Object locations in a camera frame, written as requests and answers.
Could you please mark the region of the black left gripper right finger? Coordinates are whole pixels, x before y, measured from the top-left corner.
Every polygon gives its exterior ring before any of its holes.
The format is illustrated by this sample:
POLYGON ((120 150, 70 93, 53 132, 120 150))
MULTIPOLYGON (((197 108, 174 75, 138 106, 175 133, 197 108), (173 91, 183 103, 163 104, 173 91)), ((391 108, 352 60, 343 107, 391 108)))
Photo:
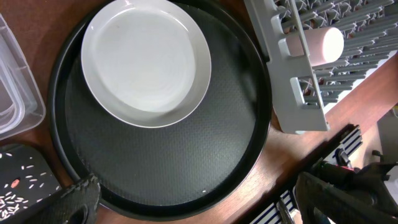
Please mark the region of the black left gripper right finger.
POLYGON ((304 223, 318 223, 315 210, 335 223, 397 223, 392 215, 366 205, 308 172, 298 175, 295 188, 304 223))

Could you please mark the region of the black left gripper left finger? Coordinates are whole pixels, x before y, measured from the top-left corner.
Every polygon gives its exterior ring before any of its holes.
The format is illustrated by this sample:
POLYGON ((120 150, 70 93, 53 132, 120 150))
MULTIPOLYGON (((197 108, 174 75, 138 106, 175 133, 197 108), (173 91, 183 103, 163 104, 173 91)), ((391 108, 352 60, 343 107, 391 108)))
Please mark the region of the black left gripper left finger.
POLYGON ((94 224, 100 204, 98 178, 90 174, 69 186, 3 220, 5 224, 94 224))

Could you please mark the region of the grey plate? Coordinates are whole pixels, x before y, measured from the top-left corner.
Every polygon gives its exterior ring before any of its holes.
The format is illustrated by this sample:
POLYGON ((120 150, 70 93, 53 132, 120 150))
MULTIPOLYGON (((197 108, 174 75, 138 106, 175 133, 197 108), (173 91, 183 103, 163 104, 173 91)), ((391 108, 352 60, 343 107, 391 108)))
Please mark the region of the grey plate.
POLYGON ((117 0, 89 22, 81 69, 95 100, 118 120, 163 128, 191 115, 211 80, 208 42, 166 0, 117 0))

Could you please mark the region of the pink cup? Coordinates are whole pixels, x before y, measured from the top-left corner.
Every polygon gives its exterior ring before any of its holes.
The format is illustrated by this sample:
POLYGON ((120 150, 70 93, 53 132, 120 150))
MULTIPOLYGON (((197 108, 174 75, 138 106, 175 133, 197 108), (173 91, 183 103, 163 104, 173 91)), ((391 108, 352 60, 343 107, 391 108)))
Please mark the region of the pink cup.
POLYGON ((303 32, 309 55, 305 55, 299 33, 288 35, 285 39, 292 61, 304 66, 316 67, 338 60, 343 53, 345 40, 335 27, 324 27, 303 32))

